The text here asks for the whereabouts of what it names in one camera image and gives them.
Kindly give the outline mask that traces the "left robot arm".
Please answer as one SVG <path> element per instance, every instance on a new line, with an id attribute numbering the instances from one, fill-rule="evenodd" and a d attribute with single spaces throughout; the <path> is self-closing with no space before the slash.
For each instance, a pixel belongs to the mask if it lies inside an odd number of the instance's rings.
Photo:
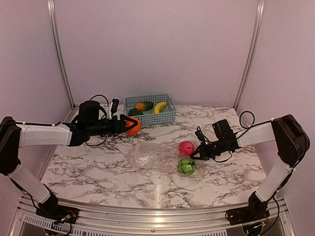
<path id="1" fill-rule="evenodd" d="M 70 123 L 27 123 L 5 117 L 0 124 L 0 173 L 36 199 L 40 212 L 52 219 L 59 218 L 62 207 L 57 197 L 21 164 L 19 149 L 30 146 L 78 147 L 92 136 L 137 134 L 140 121 L 125 115 L 116 116 L 118 104 L 119 100 L 113 99 L 106 111 L 97 101 L 85 101 Z"/>

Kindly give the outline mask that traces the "red fake apple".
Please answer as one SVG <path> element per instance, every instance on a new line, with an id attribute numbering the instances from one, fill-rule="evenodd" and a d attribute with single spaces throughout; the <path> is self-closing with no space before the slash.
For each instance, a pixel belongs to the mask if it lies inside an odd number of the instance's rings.
<path id="1" fill-rule="evenodd" d="M 195 146 L 190 141 L 183 141 L 179 144 L 178 150 L 180 154 L 190 156 L 194 153 Z"/>

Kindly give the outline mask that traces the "green orange fake mango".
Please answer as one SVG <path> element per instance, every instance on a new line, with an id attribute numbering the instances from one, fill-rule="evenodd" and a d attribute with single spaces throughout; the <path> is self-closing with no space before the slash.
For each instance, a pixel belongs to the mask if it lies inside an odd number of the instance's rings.
<path id="1" fill-rule="evenodd" d="M 140 111 L 148 111 L 154 106 L 153 102 L 139 102 L 134 107 Z"/>

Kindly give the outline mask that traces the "orange fake orange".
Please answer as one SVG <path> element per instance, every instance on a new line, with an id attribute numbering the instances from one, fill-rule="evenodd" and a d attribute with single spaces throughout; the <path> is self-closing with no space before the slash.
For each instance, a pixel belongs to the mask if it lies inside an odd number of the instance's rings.
<path id="1" fill-rule="evenodd" d="M 129 136 L 135 136 L 139 133 L 141 129 L 141 122 L 138 118 L 131 117 L 130 119 L 126 120 L 126 128 L 127 131 L 125 132 Z"/>

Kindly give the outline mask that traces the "clear zip top bag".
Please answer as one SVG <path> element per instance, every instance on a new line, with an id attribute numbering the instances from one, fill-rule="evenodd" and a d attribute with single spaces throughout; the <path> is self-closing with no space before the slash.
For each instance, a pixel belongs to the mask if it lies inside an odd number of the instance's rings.
<path id="1" fill-rule="evenodd" d="M 178 174 L 183 177 L 201 177 L 202 165 L 196 160 L 196 171 L 192 175 L 177 173 L 178 161 L 190 158 L 179 153 L 178 147 L 158 143 L 138 142 L 127 154 L 128 163 L 135 169 L 161 174 Z"/>

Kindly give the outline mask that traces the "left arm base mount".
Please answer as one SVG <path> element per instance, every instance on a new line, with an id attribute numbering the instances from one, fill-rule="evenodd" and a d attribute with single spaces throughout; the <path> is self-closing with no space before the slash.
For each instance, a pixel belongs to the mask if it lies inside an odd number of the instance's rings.
<path id="1" fill-rule="evenodd" d="M 74 207 L 60 205 L 56 195 L 46 185 L 44 186 L 48 189 L 50 196 L 44 203 L 37 203 L 35 207 L 36 214 L 55 220 L 55 224 L 64 222 L 75 224 L 79 210 Z"/>

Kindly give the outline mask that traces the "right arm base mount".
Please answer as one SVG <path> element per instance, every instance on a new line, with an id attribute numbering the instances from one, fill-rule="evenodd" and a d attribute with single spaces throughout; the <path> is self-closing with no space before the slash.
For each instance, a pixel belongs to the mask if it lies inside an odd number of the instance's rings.
<path id="1" fill-rule="evenodd" d="M 225 218 L 229 221 L 230 225 L 264 219 L 270 216 L 268 203 L 269 201 L 262 202 L 256 195 L 256 192 L 253 192 L 248 199 L 247 206 L 229 209 L 225 213 Z"/>

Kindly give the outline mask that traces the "yellow fake banana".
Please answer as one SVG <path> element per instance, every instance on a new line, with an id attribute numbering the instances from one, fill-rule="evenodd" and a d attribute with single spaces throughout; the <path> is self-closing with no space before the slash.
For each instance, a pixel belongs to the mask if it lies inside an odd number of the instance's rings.
<path id="1" fill-rule="evenodd" d="M 167 102 L 160 102 L 156 104 L 153 110 L 153 114 L 159 114 L 162 110 L 164 110 L 167 106 Z"/>

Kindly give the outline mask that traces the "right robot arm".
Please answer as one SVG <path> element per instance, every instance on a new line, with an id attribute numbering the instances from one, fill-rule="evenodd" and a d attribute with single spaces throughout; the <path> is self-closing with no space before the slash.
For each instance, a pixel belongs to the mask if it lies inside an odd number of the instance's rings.
<path id="1" fill-rule="evenodd" d="M 296 166 L 302 161 L 311 146 L 310 138 L 294 118 L 289 114 L 280 118 L 252 124 L 241 131 L 233 131 L 227 120 L 222 119 L 212 125 L 216 140 L 210 141 L 197 128 L 195 134 L 200 144 L 191 155 L 196 160 L 216 160 L 225 152 L 235 151 L 249 146 L 273 144 L 276 160 L 264 182 L 253 194 L 253 200 L 244 209 L 248 220 L 255 220 L 262 212 L 261 203 L 266 203 L 286 184 Z"/>

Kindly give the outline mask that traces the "green fake cabbage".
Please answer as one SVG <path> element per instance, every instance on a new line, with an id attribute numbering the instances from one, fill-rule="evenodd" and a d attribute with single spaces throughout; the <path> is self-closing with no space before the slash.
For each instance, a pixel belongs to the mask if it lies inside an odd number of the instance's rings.
<path id="1" fill-rule="evenodd" d="M 130 109 L 129 112 L 128 112 L 128 116 L 129 116 L 129 117 L 141 116 L 141 115 L 143 115 L 143 112 L 140 111 L 140 110 L 138 110 L 138 109 L 136 109 L 136 108 L 132 108 L 132 109 Z"/>

